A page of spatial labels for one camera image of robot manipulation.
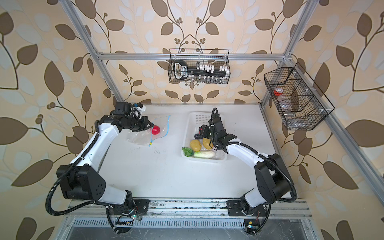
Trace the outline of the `black white tool in basket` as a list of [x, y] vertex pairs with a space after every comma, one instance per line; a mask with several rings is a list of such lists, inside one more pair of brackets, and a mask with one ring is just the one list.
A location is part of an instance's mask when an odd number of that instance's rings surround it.
[[228, 80], [231, 76], [231, 71], [227, 66], [204, 65], [199, 62], [187, 64], [183, 60], [175, 60], [171, 66], [171, 73], [177, 80], [190, 81], [223, 81]]

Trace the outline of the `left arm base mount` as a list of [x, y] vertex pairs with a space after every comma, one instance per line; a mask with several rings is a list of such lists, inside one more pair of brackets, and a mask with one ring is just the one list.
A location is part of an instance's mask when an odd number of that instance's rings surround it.
[[136, 221], [149, 210], [150, 200], [128, 200], [124, 205], [106, 207], [107, 221], [115, 234], [129, 232]]

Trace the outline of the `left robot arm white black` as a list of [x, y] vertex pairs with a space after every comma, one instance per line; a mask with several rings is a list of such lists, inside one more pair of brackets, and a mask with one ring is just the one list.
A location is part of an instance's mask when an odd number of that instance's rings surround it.
[[[137, 207], [132, 193], [108, 185], [99, 171], [111, 143], [122, 130], [139, 133], [154, 126], [149, 118], [143, 115], [145, 109], [142, 103], [117, 102], [110, 114], [95, 122], [95, 133], [86, 147], [70, 164], [58, 168], [58, 179], [45, 202], [48, 214], [62, 216], [87, 205], [118, 207], [125, 215], [135, 213]], [[65, 199], [82, 200], [83, 203], [64, 211], [55, 211], [52, 198], [58, 188]]]

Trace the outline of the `aluminium frame rail front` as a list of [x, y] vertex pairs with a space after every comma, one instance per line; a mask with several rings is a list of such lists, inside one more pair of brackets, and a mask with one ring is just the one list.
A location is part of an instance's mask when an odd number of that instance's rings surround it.
[[[171, 218], [171, 219], [228, 219], [230, 218], [228, 199], [172, 199], [150, 198], [145, 207], [146, 213], [138, 214], [138, 218]], [[309, 206], [304, 200], [294, 203], [276, 202], [272, 204], [270, 219], [305, 219], [312, 220]]]

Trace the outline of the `yellow potato left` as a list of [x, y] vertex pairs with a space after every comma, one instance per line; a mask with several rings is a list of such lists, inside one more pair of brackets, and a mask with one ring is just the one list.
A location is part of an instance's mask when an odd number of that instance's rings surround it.
[[192, 140], [190, 142], [190, 147], [194, 152], [199, 152], [202, 149], [202, 144], [199, 140]]

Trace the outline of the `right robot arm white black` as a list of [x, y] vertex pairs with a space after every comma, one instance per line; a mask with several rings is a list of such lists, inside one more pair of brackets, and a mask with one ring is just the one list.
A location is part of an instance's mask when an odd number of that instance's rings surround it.
[[256, 187], [241, 196], [243, 211], [276, 201], [296, 201], [298, 194], [294, 181], [280, 155], [256, 151], [237, 136], [228, 134], [217, 108], [213, 108], [208, 123], [199, 128], [199, 135], [210, 139], [211, 148], [237, 157], [255, 171]]

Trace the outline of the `clear zip top bag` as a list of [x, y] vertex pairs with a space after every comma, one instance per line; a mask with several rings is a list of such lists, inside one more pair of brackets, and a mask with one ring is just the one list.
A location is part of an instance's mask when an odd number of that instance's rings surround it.
[[142, 132], [134, 133], [131, 130], [128, 131], [126, 140], [130, 143], [141, 146], [152, 146], [154, 142], [162, 140], [169, 133], [170, 128], [170, 115], [149, 115], [149, 120], [154, 125], [161, 128], [161, 133], [158, 135], [152, 135], [152, 128]]

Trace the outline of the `white plastic perforated basket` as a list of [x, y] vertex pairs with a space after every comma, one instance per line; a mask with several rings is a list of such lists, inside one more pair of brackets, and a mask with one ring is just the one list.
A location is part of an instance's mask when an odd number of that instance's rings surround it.
[[210, 119], [211, 113], [208, 112], [189, 114], [182, 144], [182, 157], [190, 161], [206, 163], [222, 163], [227, 160], [227, 154], [214, 150], [211, 143]]

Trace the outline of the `white radish green leaves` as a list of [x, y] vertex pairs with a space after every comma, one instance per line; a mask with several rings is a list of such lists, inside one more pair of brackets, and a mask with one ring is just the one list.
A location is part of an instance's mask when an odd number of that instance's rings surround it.
[[189, 158], [200, 158], [200, 159], [212, 159], [216, 154], [213, 151], [198, 151], [195, 152], [191, 148], [183, 147], [183, 154]]

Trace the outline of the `yellow potato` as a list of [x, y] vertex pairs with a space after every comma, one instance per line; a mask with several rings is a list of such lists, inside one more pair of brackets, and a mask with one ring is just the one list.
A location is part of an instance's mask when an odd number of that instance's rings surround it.
[[207, 150], [213, 149], [212, 141], [210, 139], [207, 139], [207, 138], [203, 138], [203, 146]]
[[190, 147], [194, 152], [199, 152], [202, 149], [202, 144], [199, 140], [192, 140], [190, 142]]

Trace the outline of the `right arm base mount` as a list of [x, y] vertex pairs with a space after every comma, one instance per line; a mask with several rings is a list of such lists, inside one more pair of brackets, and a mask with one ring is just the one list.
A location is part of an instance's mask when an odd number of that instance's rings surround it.
[[228, 200], [226, 208], [230, 217], [252, 218], [244, 227], [245, 233], [252, 236], [256, 236], [263, 229], [271, 213], [271, 204], [250, 207], [245, 200]]

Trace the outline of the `red capped bottle in basket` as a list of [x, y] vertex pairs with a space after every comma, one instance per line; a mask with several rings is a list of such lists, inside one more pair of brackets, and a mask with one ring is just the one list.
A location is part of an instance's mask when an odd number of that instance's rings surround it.
[[274, 96], [278, 98], [278, 97], [280, 97], [281, 95], [283, 95], [284, 90], [283, 90], [282, 88], [275, 88], [274, 91], [273, 91], [273, 93], [274, 93]]

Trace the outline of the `yellow potato right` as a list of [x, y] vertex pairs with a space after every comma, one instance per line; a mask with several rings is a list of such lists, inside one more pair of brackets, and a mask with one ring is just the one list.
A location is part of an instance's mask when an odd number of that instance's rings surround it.
[[203, 146], [207, 150], [213, 149], [212, 141], [210, 139], [207, 139], [207, 138], [203, 138]]

